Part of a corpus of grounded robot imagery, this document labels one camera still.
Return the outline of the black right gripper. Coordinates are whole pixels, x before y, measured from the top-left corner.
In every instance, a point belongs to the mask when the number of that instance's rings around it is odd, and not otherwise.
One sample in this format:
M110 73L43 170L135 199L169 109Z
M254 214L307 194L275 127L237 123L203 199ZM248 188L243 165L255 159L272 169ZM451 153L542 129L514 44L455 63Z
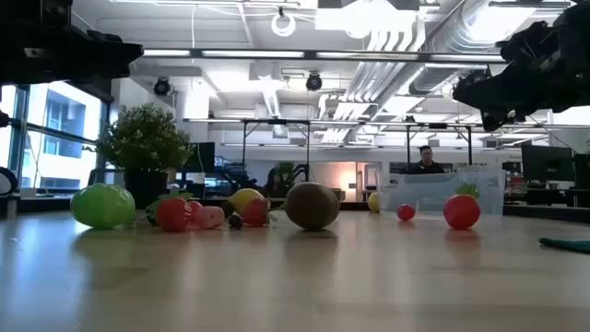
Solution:
M453 89L455 101L481 110L486 132L524 119L524 108L503 98L509 78L524 86L526 109L561 113L590 106L590 21L556 26L537 21L504 41L501 57L508 73L474 70L461 76Z

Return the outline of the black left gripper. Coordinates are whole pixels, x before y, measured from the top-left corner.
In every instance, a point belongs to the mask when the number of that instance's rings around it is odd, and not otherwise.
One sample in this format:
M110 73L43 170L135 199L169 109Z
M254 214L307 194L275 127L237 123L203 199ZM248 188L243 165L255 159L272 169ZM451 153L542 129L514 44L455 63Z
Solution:
M92 76L130 76L129 66L144 54L141 44L118 35L75 26L0 25L0 83L36 84L91 76L81 61L92 46Z

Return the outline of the clear plastic tupperware container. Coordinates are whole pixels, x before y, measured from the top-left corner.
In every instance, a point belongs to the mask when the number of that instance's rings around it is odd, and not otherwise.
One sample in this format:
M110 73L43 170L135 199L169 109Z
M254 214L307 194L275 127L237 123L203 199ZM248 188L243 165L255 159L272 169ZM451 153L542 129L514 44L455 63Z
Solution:
M483 216L501 216L505 171L484 166L466 166L456 172L390 174L389 182L378 176L380 210L396 212L407 204L419 215L441 216L446 201L457 194L470 194Z

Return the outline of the green toy lime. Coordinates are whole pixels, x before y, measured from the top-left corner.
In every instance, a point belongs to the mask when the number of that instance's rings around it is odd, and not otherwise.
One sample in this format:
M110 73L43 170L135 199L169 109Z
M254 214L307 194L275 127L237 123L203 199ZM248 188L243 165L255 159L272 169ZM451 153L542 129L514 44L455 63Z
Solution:
M70 209L76 221L96 229L111 229L135 219L133 196L116 184L93 184L75 193Z

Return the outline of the brown toy kiwi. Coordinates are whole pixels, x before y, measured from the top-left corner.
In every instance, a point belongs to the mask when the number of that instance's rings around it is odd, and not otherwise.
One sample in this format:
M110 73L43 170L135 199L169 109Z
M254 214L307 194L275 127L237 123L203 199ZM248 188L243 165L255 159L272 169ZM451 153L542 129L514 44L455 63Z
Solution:
M288 191L283 208L289 220L297 226L306 231L320 231L336 220L340 204L329 188L305 182Z

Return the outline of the overhead light bar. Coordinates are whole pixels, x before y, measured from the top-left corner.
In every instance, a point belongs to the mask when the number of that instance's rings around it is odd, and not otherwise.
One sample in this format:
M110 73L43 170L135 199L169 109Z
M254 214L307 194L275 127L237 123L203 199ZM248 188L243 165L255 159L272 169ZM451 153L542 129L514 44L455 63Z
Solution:
M504 64L495 53L426 53L372 51L257 50L257 49L146 49L145 58L360 61L423 64Z

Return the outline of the large dark monitor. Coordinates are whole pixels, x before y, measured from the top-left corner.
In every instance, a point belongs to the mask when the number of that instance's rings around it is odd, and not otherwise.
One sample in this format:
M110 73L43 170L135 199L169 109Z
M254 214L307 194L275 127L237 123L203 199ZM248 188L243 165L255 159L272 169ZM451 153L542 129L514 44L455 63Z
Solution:
M574 181L570 148L521 146L521 154L527 181Z

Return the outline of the potted green plant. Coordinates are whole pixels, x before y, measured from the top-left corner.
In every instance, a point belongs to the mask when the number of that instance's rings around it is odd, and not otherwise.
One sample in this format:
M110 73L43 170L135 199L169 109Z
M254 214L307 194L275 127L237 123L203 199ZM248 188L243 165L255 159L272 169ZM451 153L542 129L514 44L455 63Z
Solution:
M96 148L124 173L125 189L137 209L145 209L166 191L168 171L191 155L188 134L175 126L172 113L152 103L123 106L118 119L100 134Z

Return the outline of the person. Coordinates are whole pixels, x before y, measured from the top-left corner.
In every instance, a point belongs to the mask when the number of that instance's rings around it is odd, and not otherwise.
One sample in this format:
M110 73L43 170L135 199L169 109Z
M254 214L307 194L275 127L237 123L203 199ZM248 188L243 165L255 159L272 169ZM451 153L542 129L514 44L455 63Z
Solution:
M444 168L433 159L433 152L430 146L421 146L419 148L420 161L411 164L409 174L430 174L445 173Z

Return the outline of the small dark monitor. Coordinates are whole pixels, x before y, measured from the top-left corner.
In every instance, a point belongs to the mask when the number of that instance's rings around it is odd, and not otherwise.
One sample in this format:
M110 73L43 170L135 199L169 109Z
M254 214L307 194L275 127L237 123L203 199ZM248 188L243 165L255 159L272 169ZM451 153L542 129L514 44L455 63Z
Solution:
M187 172L213 172L215 168L215 143L191 144L191 155L183 168Z

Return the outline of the dark green cloth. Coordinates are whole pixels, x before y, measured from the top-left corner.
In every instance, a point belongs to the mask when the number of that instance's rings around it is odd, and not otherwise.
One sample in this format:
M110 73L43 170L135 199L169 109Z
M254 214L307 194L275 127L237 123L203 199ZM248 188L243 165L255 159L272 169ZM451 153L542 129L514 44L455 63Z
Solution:
M590 255L590 241L557 240L550 238L539 238L538 241L541 245L549 248Z

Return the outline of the salmon pink toy piece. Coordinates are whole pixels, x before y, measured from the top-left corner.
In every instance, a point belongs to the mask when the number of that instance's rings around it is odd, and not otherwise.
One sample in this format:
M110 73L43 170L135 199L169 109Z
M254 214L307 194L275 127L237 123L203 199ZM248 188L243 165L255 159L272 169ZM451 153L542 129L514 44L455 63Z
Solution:
M225 213L221 207L205 206L196 213L196 222L201 229L221 227L225 221Z

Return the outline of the background green plant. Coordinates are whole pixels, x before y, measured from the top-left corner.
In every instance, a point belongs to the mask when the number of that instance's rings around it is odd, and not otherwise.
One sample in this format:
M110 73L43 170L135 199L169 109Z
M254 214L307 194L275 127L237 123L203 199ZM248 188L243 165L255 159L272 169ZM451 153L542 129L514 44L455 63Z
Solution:
M286 194L294 185L296 165L293 162L279 162L275 171L275 185L282 194Z

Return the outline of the black metal stand frame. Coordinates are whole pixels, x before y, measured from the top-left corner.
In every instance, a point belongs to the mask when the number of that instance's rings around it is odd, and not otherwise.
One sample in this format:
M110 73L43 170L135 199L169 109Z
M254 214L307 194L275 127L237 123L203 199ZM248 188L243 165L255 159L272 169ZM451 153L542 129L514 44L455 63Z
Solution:
M473 164L473 157L472 157L473 146L472 146L472 127L471 126L465 127L466 136L458 131L458 128L459 128L458 125L450 125L450 124L446 124L446 123L427 123L427 124L419 123L418 127L419 128L426 127L427 129L448 129L448 128L454 129L457 132L457 134L466 141L467 154L468 154L468 164L469 165ZM407 173L408 173L408 169L409 169L410 165L416 164L416 163L411 162L411 157L410 157L410 143L411 143L411 139L412 139L412 135L410 134L410 129L411 129L411 125L408 125L406 128Z
M310 181L310 135L311 135L311 121L310 120L301 120L301 119L285 119L285 118L265 118L265 119L241 119L239 120L240 123L243 124L243 133L242 133L242 172L245 170L245 155L246 155L246 138L248 137L249 133L247 131L248 124L267 124L267 125L295 125L299 129L299 125L305 125L307 127L306 132L303 133L303 136L306 139L305 147L306 147L306 162L304 166L304 175L305 181Z

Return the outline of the black aluminium table frame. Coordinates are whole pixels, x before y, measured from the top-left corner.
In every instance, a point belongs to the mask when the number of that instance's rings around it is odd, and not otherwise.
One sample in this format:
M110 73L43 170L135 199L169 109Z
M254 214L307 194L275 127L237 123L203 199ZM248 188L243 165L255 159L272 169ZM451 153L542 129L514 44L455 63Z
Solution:
M7 216L10 208L15 208L17 213L44 213L66 211L69 207L69 196L37 197L34 199L25 199L19 196L0 196L0 219ZM590 225L590 208L505 205L503 215Z

